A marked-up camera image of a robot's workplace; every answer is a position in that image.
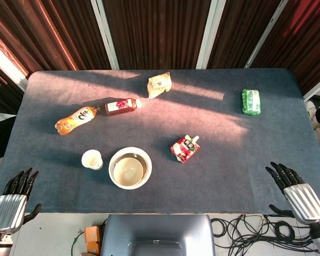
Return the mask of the red spouted drink pouch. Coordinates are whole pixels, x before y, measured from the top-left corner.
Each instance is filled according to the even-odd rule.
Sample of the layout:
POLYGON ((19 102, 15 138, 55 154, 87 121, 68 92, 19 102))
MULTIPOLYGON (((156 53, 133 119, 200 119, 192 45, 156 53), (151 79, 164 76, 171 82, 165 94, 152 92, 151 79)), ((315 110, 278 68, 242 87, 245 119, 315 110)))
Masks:
POLYGON ((192 138, 189 135, 185 135, 171 146, 171 154, 179 162, 185 163, 200 149, 200 145, 197 144, 198 139, 199 136, 192 138))

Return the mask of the white paper cup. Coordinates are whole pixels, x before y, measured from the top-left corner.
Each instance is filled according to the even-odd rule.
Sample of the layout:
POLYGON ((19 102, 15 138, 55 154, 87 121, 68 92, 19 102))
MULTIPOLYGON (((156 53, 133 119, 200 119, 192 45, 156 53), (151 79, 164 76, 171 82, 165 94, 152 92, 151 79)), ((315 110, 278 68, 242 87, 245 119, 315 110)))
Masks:
POLYGON ((98 150, 90 149, 81 158, 81 163, 85 168, 99 170, 103 167, 101 153, 98 150))

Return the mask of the red drink bottle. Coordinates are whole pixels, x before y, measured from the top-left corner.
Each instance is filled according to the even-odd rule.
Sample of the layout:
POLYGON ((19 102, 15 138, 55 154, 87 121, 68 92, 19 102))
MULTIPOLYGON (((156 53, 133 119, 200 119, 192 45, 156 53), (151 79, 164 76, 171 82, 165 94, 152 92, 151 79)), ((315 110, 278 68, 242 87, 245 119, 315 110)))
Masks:
POLYGON ((141 108, 140 99, 128 98, 105 104, 107 116, 130 113, 138 108, 141 108))

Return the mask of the white frame post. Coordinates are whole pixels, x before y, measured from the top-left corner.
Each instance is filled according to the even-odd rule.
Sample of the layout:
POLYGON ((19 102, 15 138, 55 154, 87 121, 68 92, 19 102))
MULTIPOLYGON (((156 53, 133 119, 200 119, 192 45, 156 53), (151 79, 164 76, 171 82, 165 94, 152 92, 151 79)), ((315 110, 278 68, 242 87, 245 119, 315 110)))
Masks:
POLYGON ((211 0, 203 38, 198 54, 196 69, 206 69, 211 56, 215 37, 225 8, 226 0, 211 0))
POLYGON ((120 70, 113 38, 110 32, 108 19, 103 0, 91 0, 94 16, 98 24, 99 32, 105 46, 106 54, 112 70, 120 70))
POLYGON ((289 0, 280 0, 275 12, 273 13, 272 17, 270 18, 264 32, 262 33, 260 39, 258 40, 255 48, 253 49, 250 57, 248 58, 244 68, 250 68, 253 64, 255 58, 257 57, 259 51, 261 50, 264 42, 266 41, 267 37, 269 36, 272 28, 274 27, 275 23, 277 22, 278 18, 282 14, 283 10, 285 9, 289 0))

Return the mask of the orange box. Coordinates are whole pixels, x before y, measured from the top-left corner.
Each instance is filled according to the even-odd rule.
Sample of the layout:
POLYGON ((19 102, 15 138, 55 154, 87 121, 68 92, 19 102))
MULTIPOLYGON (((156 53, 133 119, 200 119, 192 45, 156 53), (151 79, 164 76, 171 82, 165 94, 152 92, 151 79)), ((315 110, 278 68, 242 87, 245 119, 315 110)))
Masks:
POLYGON ((98 226, 86 227, 84 230, 87 253, 100 255, 101 238, 98 226))

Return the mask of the blue table cloth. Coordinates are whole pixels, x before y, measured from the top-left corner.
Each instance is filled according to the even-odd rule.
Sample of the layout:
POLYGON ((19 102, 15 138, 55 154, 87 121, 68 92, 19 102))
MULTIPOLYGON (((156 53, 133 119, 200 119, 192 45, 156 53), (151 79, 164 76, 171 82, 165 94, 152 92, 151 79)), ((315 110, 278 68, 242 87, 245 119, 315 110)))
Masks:
POLYGON ((18 172, 38 177, 28 202, 43 212, 267 213, 288 207, 265 167, 296 170, 320 198, 320 150, 299 84, 287 69, 172 70, 172 88, 147 96, 155 70, 38 71, 16 116, 0 168, 0 195, 18 172), (261 113, 242 111, 242 91, 258 90, 261 113), (105 104, 140 99, 141 108, 107 116, 105 104), (83 107, 95 118, 66 135, 57 121, 83 107), (171 154, 179 139, 199 136, 185 163, 171 154), (140 188, 125 190, 108 168, 82 166, 96 149, 105 164, 125 147, 143 149, 153 170, 140 188))

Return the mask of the white bowl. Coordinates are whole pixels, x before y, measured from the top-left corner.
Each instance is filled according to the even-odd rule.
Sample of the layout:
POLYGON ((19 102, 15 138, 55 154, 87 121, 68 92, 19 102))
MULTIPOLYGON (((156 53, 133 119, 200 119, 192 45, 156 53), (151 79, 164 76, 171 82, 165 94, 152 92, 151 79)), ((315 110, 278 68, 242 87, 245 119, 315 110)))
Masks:
POLYGON ((115 153, 112 156, 112 158, 109 162, 108 173, 109 173, 110 179, 115 184, 115 182, 113 181, 113 178, 112 178, 113 164, 114 164, 115 160, 117 160, 119 157, 121 157, 124 154, 128 154, 128 153, 134 153, 134 154, 138 154, 138 155, 142 156, 147 164, 146 175, 143 178, 143 180, 141 181, 141 183, 136 187, 136 189, 137 189, 137 188, 142 187, 149 180, 151 173, 152 173, 152 168, 153 168, 151 159, 150 159, 149 155, 144 150, 137 148, 137 147, 126 147, 126 148, 119 150, 117 153, 115 153))

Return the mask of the beige bowl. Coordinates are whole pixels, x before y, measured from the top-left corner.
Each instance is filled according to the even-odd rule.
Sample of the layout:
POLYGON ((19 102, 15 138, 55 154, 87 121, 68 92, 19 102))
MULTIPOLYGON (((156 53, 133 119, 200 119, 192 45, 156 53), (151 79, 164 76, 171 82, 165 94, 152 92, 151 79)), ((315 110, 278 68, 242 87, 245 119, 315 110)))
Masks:
POLYGON ((113 168, 113 178, 121 186, 134 186, 141 180, 142 176, 142 164, 132 157, 120 159, 113 168))

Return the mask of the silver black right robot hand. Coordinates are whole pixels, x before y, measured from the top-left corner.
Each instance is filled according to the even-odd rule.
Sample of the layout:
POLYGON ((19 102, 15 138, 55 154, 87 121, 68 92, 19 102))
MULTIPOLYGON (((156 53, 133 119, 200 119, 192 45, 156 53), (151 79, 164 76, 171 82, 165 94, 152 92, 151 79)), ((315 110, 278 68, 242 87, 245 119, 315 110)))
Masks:
POLYGON ((320 200, 312 187, 304 182, 300 174, 281 163, 270 162, 265 167, 275 184, 285 197, 289 210, 282 210, 270 204, 270 208, 278 215, 296 218, 304 225, 320 222, 320 200))

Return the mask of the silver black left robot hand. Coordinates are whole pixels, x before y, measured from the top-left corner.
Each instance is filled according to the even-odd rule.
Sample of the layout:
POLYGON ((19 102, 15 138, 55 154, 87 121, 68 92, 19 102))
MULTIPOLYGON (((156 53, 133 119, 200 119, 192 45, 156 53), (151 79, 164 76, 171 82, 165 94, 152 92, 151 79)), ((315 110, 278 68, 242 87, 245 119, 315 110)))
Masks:
POLYGON ((0 195, 0 236, 16 233, 22 225, 33 220, 41 211, 42 205, 39 203, 30 213, 26 212, 31 191, 39 174, 38 171, 32 170, 29 168, 21 171, 10 179, 0 195))

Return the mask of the beige snack bag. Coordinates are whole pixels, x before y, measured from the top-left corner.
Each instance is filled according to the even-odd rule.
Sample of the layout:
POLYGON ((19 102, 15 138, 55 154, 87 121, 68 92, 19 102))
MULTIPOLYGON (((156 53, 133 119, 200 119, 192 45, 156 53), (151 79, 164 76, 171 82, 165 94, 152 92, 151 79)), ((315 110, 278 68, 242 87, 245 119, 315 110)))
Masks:
POLYGON ((150 99, 156 98, 163 92, 169 92, 172 87, 169 72, 148 79, 147 91, 150 99))

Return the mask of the orange drink bottle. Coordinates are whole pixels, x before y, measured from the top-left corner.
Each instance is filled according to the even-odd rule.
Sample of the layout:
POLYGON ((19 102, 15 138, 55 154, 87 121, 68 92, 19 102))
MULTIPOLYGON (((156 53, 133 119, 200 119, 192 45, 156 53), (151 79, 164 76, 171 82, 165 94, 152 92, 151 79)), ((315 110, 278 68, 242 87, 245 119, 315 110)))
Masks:
POLYGON ((66 135, 75 128, 93 120, 99 111, 99 107, 83 107, 72 115, 57 121, 54 128, 60 135, 66 135))

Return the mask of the white shoe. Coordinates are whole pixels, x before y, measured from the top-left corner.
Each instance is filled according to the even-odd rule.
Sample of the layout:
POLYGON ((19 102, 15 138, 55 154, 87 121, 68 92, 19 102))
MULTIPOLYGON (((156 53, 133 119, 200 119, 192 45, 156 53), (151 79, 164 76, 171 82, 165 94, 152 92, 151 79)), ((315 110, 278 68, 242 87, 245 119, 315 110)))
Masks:
POLYGON ((318 122, 316 120, 316 111, 317 111, 317 108, 315 107, 314 103, 312 101, 307 101, 306 102, 306 109, 307 109, 307 112, 308 112, 308 116, 309 116, 309 119, 310 119, 310 122, 313 126, 313 129, 316 130, 317 128, 319 128, 319 125, 318 125, 318 122))

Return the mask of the green tissue packet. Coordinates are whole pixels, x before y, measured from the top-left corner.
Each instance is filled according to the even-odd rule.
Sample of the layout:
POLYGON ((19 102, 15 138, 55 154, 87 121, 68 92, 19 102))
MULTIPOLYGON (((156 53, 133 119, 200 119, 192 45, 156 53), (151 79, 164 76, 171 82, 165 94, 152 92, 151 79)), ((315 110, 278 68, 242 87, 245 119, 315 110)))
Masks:
POLYGON ((246 115, 260 115, 261 102, 258 90, 244 89, 242 91, 242 111, 246 115))

